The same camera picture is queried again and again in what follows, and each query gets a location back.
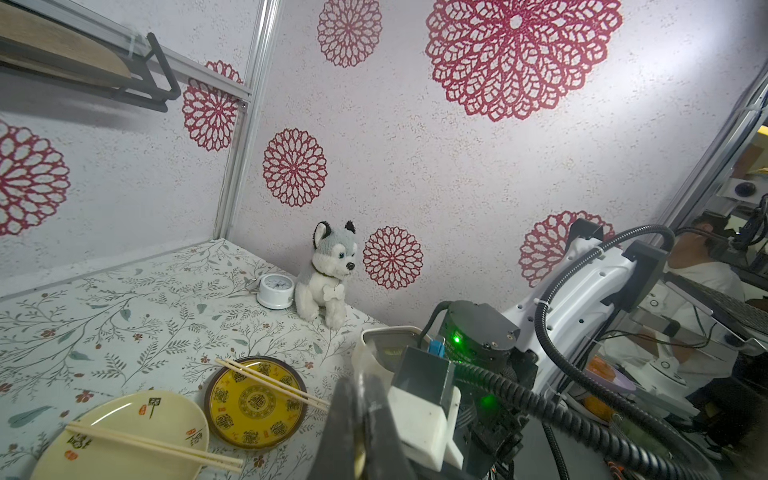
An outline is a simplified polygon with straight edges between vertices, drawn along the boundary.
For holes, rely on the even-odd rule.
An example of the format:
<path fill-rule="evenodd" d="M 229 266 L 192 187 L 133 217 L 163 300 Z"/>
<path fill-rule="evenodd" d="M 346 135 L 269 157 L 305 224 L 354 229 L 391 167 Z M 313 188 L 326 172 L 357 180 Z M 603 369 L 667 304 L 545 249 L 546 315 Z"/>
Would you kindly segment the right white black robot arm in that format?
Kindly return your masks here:
<path fill-rule="evenodd" d="M 566 349 L 577 344 L 585 335 L 588 327 L 585 317 L 602 307 L 605 299 L 620 292 L 637 269 L 628 253 L 618 252 L 618 244 L 631 240 L 635 246 L 639 246 L 639 238 L 645 234 L 662 236 L 660 250 L 663 253 L 669 252 L 674 245 L 674 233 L 663 225 L 635 227 L 603 242 L 578 240 L 562 262 L 560 272 L 540 284 L 536 292 L 522 304 L 519 312 L 522 318 L 528 320 L 543 351 L 537 376 L 540 383 L 546 381 L 546 374 L 558 369 L 630 417 L 658 440 L 673 446 L 678 437 L 669 427 L 591 380 L 565 356 Z M 560 430 L 582 445 L 647 478 L 688 479 L 698 476 L 697 472 L 689 471 L 686 466 L 679 466 L 621 439 L 578 414 L 563 410 L 555 401 L 544 396 L 542 386 L 529 389 L 515 380 L 469 362 L 455 363 L 454 371 L 461 385 L 495 395 L 543 424 Z"/>

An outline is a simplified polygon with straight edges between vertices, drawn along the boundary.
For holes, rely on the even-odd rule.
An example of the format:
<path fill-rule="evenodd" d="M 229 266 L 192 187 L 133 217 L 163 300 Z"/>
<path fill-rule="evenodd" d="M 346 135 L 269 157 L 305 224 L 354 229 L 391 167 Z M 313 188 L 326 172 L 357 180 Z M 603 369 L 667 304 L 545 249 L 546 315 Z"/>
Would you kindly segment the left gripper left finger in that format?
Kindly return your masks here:
<path fill-rule="evenodd" d="M 336 384 L 330 409 L 307 480 L 354 480 L 362 430 L 360 398 L 355 383 L 343 378 Z"/>

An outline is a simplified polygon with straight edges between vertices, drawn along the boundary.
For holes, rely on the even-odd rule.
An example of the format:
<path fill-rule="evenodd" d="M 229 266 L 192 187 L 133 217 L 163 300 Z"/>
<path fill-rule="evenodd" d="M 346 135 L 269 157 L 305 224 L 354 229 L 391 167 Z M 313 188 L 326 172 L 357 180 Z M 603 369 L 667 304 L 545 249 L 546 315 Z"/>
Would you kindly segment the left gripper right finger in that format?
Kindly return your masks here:
<path fill-rule="evenodd" d="M 406 480 L 417 476 L 406 457 L 382 381 L 362 375 L 364 479 Z"/>

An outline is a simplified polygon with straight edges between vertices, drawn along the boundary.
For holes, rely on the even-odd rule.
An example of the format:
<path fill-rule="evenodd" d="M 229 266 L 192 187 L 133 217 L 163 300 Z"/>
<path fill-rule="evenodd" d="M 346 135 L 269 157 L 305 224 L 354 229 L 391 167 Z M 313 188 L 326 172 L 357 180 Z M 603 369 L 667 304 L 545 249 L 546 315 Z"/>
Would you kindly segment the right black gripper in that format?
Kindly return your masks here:
<path fill-rule="evenodd" d="M 445 356 L 532 386 L 537 357 L 516 347 L 520 329 L 488 304 L 466 300 L 442 301 L 433 310 L 417 345 L 440 320 L 437 338 Z M 464 454 L 464 469 L 482 479 L 512 479 L 514 457 L 522 449 L 528 417 L 500 397 L 467 384 L 462 392 L 454 441 Z"/>

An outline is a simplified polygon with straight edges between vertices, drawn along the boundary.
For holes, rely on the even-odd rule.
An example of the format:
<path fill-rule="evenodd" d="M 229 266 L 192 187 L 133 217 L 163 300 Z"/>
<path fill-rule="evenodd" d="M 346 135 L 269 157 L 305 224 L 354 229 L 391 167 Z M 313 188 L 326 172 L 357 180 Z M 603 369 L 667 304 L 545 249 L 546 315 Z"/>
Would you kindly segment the chopsticks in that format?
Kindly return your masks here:
<path fill-rule="evenodd" d="M 267 386 L 277 392 L 280 392 L 284 396 L 287 396 L 291 399 L 304 403 L 305 405 L 308 405 L 312 408 L 321 410 L 323 412 L 328 412 L 330 410 L 330 403 L 328 401 L 325 401 L 323 399 L 310 395 L 309 393 L 303 390 L 300 390 L 298 388 L 295 388 L 288 384 L 280 382 L 276 379 L 273 379 L 268 375 L 265 375 L 256 370 L 250 369 L 238 362 L 235 362 L 233 360 L 224 360 L 221 358 L 217 358 L 215 360 L 215 363 L 235 373 L 239 373 L 245 376 L 246 378 L 249 378 L 257 383 Z"/>
<path fill-rule="evenodd" d="M 243 460 L 234 457 L 213 454 L 207 451 L 196 450 L 193 448 L 176 446 L 150 438 L 144 438 L 105 428 L 85 425 L 79 422 L 71 422 L 67 424 L 66 429 L 73 433 L 83 434 L 102 440 L 113 441 L 148 451 L 154 451 L 184 460 L 193 461 L 202 466 L 215 467 L 234 473 L 241 473 L 244 466 Z"/>

